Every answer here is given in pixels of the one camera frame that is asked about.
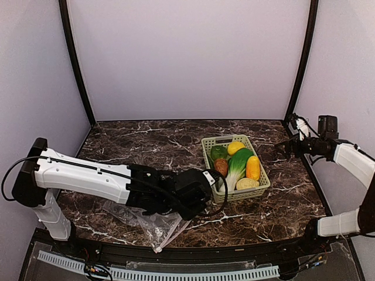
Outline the orange yellow toy food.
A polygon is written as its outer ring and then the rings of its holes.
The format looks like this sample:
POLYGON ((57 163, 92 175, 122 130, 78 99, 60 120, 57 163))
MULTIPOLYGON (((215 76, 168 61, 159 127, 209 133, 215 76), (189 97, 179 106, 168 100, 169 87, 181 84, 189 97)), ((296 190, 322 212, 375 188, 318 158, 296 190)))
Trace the orange yellow toy food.
POLYGON ((246 177, 258 181, 260 178, 260 161, 257 156, 251 156, 246 164, 246 177))

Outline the clear zip top bag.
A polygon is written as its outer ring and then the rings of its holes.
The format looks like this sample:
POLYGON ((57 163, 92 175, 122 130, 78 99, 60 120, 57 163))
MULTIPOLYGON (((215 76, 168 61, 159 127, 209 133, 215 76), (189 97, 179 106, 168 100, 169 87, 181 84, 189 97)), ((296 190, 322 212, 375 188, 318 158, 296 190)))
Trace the clear zip top bag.
POLYGON ((104 203, 103 209, 125 225, 141 227, 146 236, 146 246, 150 246, 155 253, 162 252, 190 224, 178 213, 143 215, 144 211, 140 208, 127 207, 110 200, 104 203))

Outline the green white bok choy toy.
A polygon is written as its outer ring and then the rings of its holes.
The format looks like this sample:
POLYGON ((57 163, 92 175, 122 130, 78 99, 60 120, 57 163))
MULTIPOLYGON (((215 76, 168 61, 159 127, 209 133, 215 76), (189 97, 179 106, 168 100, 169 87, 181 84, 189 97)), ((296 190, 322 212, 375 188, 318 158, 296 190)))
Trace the green white bok choy toy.
POLYGON ((229 170, 226 176, 228 191, 233 191, 236 183, 245 176, 247 161, 253 155, 251 150, 242 148, 230 158, 228 161, 229 170))

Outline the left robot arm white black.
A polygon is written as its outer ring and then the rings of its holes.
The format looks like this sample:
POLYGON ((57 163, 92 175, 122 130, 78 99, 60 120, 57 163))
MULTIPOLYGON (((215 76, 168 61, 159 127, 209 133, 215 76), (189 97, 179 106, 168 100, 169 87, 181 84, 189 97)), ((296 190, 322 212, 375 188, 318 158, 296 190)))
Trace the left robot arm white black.
POLYGON ((181 173, 143 165, 105 165, 58 153, 37 138, 27 157, 18 160, 20 170, 7 201, 34 210, 50 236, 70 255, 78 255, 83 243, 71 232, 72 222, 59 207, 53 190, 61 189, 101 197, 137 208, 144 215, 178 213, 184 220, 201 214, 216 180, 208 171, 181 173))

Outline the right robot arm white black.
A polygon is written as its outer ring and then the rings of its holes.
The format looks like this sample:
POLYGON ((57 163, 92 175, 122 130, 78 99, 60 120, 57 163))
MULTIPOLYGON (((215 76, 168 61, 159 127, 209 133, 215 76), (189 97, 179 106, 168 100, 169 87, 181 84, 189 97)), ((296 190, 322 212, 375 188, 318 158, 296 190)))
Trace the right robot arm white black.
POLYGON ((359 206, 340 214, 326 216, 310 223, 306 236, 299 241, 299 249, 311 254, 320 247, 322 238, 361 235, 374 237, 374 159, 359 146, 341 139, 321 139, 298 136, 275 145, 277 152, 285 158, 291 156, 317 156, 337 165, 350 183, 357 182, 364 187, 363 198, 355 196, 359 206))

